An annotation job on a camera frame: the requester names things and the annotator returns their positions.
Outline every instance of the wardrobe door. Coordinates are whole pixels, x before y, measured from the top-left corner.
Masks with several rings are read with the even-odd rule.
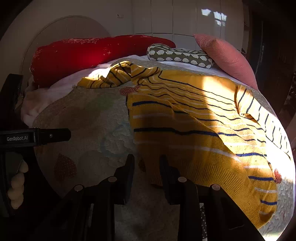
[[[173,0],[173,33],[192,36],[197,31],[196,0]]]
[[[241,51],[244,37],[244,10],[242,0],[221,0],[220,38]]]
[[[173,0],[151,0],[151,15],[153,33],[173,33]]]
[[[173,34],[173,42],[176,44],[176,48],[200,50],[193,36]]]
[[[197,0],[197,33],[220,38],[221,1]]]
[[[134,34],[152,33],[151,1],[132,0]]]

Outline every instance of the yellow knit sweater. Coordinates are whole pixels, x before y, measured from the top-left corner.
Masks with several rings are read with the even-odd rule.
[[[159,156],[166,154],[182,176],[219,184],[257,228],[265,224],[277,205],[265,139],[288,149],[252,93],[226,78],[128,61],[113,66],[106,78],[85,77],[78,86],[109,88],[130,80],[141,85],[128,95],[127,107],[150,182],[161,184]]]

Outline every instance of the bedspread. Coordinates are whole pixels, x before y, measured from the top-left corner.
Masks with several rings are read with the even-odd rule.
[[[144,61],[139,63],[147,67],[151,64]],[[164,66],[164,69],[181,69],[161,63],[156,64],[162,68]],[[41,170],[61,196],[75,184],[82,183],[85,186],[97,184],[112,175],[116,167],[124,163],[125,155],[137,154],[128,123],[124,96],[134,90],[131,83],[120,88],[104,90],[74,88],[68,96],[51,104],[37,117],[34,127],[68,127],[72,131],[69,143],[53,143],[36,149]],[[257,99],[265,108],[270,108],[264,98]],[[99,111],[92,115],[94,109]],[[58,166],[62,160],[75,164],[77,168],[75,176],[59,176],[59,173],[54,171],[54,166]],[[277,167],[276,160],[273,160],[272,165],[274,164]],[[276,215],[260,229],[264,237],[274,236],[276,239],[291,218],[293,180],[289,179],[292,175],[287,173],[287,170],[288,168],[279,170],[283,177],[282,183],[277,184],[281,196]],[[127,206],[117,207],[115,211],[116,233],[122,238],[156,240],[163,236],[167,239],[176,237],[174,230],[178,226],[178,207],[169,206],[162,191],[149,186],[145,175],[137,166],[131,200]]]

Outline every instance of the screw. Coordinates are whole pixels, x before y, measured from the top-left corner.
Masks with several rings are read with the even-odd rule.
[[[108,181],[109,181],[110,183],[114,183],[114,182],[117,181],[117,178],[116,178],[116,177],[109,177],[109,178],[108,178]]]
[[[220,190],[220,186],[218,184],[214,184],[212,186],[212,188],[215,190],[215,191],[219,191]]]
[[[81,191],[83,189],[83,186],[82,185],[76,185],[75,187],[74,187],[74,190],[76,191],[76,192],[79,192],[79,191]]]
[[[178,181],[181,183],[185,183],[187,181],[187,179],[185,177],[179,177]]]

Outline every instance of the headboard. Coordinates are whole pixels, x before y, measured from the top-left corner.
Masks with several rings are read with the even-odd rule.
[[[45,26],[31,41],[21,64],[24,76],[21,92],[28,86],[31,77],[30,66],[36,49],[52,42],[71,38],[110,37],[108,31],[97,21],[85,16],[66,16]]]

